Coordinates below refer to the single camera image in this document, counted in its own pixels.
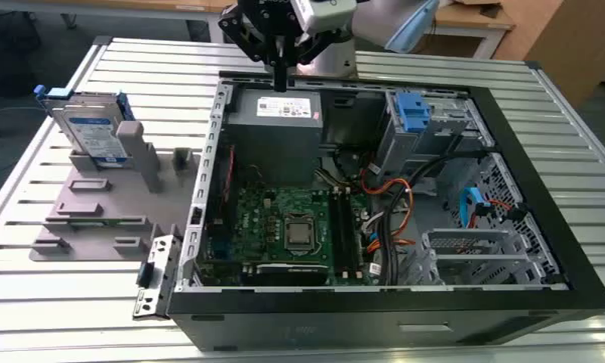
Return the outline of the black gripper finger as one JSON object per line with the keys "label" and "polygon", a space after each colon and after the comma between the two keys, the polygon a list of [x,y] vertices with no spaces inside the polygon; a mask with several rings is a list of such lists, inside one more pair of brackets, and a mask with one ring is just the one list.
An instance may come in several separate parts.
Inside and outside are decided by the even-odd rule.
{"label": "black gripper finger", "polygon": [[293,76],[345,78],[355,75],[355,40],[347,29],[325,31],[295,43],[284,37],[280,49],[283,91],[293,86]]}
{"label": "black gripper finger", "polygon": [[244,13],[240,5],[231,5],[221,13],[217,25],[227,37],[255,61],[263,62],[272,72],[273,90],[283,91],[283,63],[277,53],[276,38],[263,35],[263,38],[251,31],[244,23]]}

